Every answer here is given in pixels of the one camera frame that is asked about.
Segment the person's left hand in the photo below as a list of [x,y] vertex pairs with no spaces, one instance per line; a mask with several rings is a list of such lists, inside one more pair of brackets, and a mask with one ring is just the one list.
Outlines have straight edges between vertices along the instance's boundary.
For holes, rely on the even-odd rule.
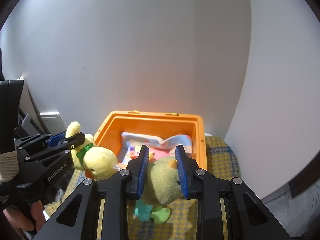
[[31,205],[30,213],[35,220],[35,225],[17,209],[9,207],[5,209],[3,213],[14,229],[21,229],[24,231],[33,231],[36,229],[36,231],[39,231],[46,222],[43,210],[44,208],[41,201],[35,202]]

